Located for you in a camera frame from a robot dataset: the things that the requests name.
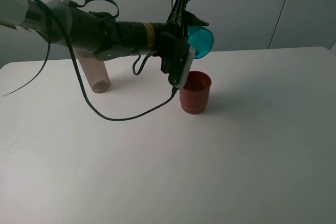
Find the white table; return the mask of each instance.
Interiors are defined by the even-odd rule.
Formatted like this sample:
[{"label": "white table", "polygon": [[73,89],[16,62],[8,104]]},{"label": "white table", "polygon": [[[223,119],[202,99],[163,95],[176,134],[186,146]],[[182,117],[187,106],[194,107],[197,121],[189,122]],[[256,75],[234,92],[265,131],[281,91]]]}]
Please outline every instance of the white table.
[{"label": "white table", "polygon": [[[124,117],[170,95],[160,60],[107,62],[113,88],[89,92]],[[6,94],[41,62],[0,71]],[[85,104],[70,60],[0,98],[1,224],[336,223],[336,57],[323,48],[213,52],[207,110],[178,97],[129,122]]]}]

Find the wire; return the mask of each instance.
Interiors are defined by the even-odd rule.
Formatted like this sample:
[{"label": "wire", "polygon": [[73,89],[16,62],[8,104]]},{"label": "wire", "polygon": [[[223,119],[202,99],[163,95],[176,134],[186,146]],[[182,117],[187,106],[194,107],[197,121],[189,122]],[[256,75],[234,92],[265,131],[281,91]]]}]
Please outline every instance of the wire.
[{"label": "wire", "polygon": [[42,70],[44,69],[44,66],[46,65],[47,61],[48,61],[48,58],[49,58],[49,53],[50,53],[50,44],[51,44],[51,18],[49,15],[47,15],[47,30],[48,30],[48,49],[47,49],[47,54],[46,54],[46,58],[43,62],[43,65],[42,67],[40,68],[40,70],[37,72],[37,74],[30,80],[28,81],[26,84],[24,84],[23,86],[21,86],[20,88],[8,93],[8,94],[5,94],[3,95],[3,97],[9,95],[9,94],[13,94],[14,92],[20,90],[21,88],[27,86],[28,84],[30,84],[32,81],[35,80],[36,77],[38,77],[38,75],[42,72]]},{"label": "wire", "polygon": [[166,100],[165,102],[159,104],[158,106],[156,107],[153,107],[151,108],[150,110],[147,110],[139,115],[135,115],[135,116],[132,116],[132,117],[129,117],[129,118],[119,118],[119,119],[114,119],[114,118],[109,118],[107,116],[104,116],[103,114],[101,114],[90,102],[87,94],[86,94],[86,91],[85,91],[85,88],[84,88],[84,85],[83,85],[83,80],[81,78],[81,75],[80,75],[80,72],[79,72],[79,68],[78,68],[78,65],[77,65],[77,61],[76,61],[76,57],[75,57],[75,54],[73,52],[73,49],[72,49],[72,45],[71,45],[71,41],[70,41],[70,38],[69,36],[67,35],[64,27],[63,27],[63,24],[61,23],[61,21],[56,17],[56,15],[52,12],[52,10],[45,4],[43,3],[41,0],[33,0],[36,2],[36,4],[43,10],[46,11],[47,13],[47,16],[49,17],[52,17],[53,20],[56,22],[57,26],[59,27],[59,29],[61,30],[63,36],[64,36],[64,40],[66,42],[66,45],[69,49],[69,52],[70,52],[70,56],[71,56],[71,61],[72,61],[72,64],[73,64],[73,68],[75,69],[75,72],[76,72],[76,76],[77,76],[77,79],[78,79],[78,82],[79,82],[79,85],[80,85],[80,89],[82,91],[82,94],[83,94],[83,97],[86,101],[86,103],[88,104],[88,106],[97,114],[99,115],[101,118],[105,119],[105,120],[108,120],[108,121],[116,121],[116,122],[119,122],[119,121],[128,121],[128,120],[133,120],[133,119],[136,119],[136,118],[139,118],[141,116],[144,116],[154,110],[157,110],[158,108],[166,105],[167,103],[169,103],[175,96],[175,94],[177,93],[177,88],[176,87],[173,87],[172,89],[172,93],[171,93],[171,96],[168,98],[168,100]]},{"label": "wire", "polygon": [[151,57],[151,56],[152,56],[152,53],[151,53],[151,52],[150,52],[149,54],[147,54],[146,57],[143,59],[141,65],[140,65],[139,70],[136,71],[136,70],[135,70],[135,67],[136,67],[138,61],[139,61],[140,58],[141,58],[141,54],[139,54],[138,58],[135,60],[135,62],[133,63],[133,66],[132,66],[132,71],[133,71],[133,74],[134,74],[135,76],[138,76],[139,74],[141,74],[142,69],[144,68],[144,66],[145,66],[145,64],[146,64],[146,62],[147,62],[147,60],[148,60],[148,58]]}]

